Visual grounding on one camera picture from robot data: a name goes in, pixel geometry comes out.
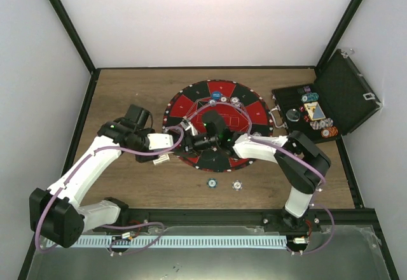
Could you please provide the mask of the white chip stack mat top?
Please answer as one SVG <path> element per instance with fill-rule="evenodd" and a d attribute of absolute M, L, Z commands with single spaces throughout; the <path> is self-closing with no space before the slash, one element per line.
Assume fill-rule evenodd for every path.
<path fill-rule="evenodd" d="M 238 108 L 240 107 L 240 100 L 238 97 L 231 97 L 230 103 L 235 107 L 238 107 Z"/>

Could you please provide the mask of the blue small blind button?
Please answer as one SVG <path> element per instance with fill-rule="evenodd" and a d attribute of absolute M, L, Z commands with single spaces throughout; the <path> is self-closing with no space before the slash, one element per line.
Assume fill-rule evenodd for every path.
<path fill-rule="evenodd" d="M 219 101 L 222 98 L 222 93 L 220 91 L 213 91 L 211 93 L 211 99 L 214 99 L 215 101 Z"/>

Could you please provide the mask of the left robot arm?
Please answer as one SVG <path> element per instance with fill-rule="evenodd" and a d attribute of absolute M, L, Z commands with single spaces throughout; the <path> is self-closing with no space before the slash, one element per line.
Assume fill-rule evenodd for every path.
<path fill-rule="evenodd" d="M 107 198 L 88 206 L 81 202 L 122 153 L 149 161 L 180 145 L 184 130 L 175 126 L 157 133 L 145 126 L 150 114 L 140 106 L 130 105 L 125 116 L 101 126 L 90 147 L 60 179 L 45 190 L 37 188 L 31 193 L 30 225 L 39 252 L 50 251 L 41 247 L 41 238 L 68 248 L 89 230 L 102 227 L 121 232 L 129 226 L 128 206 L 122 201 Z"/>

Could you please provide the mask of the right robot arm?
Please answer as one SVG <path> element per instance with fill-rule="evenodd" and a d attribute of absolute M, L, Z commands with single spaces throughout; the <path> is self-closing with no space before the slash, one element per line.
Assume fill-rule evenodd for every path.
<path fill-rule="evenodd" d="M 234 159 L 256 159 L 279 165 L 291 184 L 282 208 L 282 223 L 291 231 L 305 224 L 305 214 L 318 187 L 326 183 L 331 167 L 329 157 L 304 133 L 294 131 L 288 136 L 255 136 L 249 131 L 230 130 L 217 111 L 203 115 L 205 132 L 193 134 L 184 129 L 181 151 L 187 156 L 212 148 Z"/>

